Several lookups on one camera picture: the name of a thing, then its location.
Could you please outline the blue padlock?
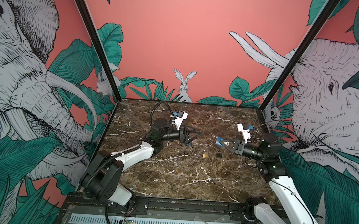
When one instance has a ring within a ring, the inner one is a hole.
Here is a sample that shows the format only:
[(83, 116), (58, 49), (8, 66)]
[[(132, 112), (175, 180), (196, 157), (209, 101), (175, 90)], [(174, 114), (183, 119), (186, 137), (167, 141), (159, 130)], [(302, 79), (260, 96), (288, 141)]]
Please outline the blue padlock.
[(224, 138), (218, 137), (216, 139), (216, 145), (223, 147), (223, 141), (224, 140), (225, 140)]

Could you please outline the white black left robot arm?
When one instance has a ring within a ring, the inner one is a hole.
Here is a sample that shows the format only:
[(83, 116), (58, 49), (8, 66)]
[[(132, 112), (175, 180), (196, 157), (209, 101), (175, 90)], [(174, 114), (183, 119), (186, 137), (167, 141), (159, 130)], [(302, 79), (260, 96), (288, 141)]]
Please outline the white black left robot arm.
[(166, 119), (158, 118), (135, 146), (110, 154), (100, 151), (94, 156), (80, 179), (82, 197), (102, 204), (114, 202), (123, 207), (130, 206), (134, 194), (120, 185), (123, 171), (159, 154), (164, 141), (178, 140), (189, 145), (200, 136), (201, 132), (193, 127), (172, 126)]

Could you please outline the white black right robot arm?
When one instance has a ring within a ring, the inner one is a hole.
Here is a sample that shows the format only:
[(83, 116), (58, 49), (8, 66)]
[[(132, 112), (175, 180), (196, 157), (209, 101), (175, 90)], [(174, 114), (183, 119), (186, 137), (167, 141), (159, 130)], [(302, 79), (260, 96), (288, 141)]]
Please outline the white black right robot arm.
[[(318, 224), (280, 159), (282, 145), (276, 135), (264, 133), (257, 147), (239, 139), (219, 138), (217, 143), (236, 155), (255, 160), (265, 182), (279, 198), (290, 224)], [(262, 198), (248, 198), (241, 212), (251, 224), (286, 224)]]

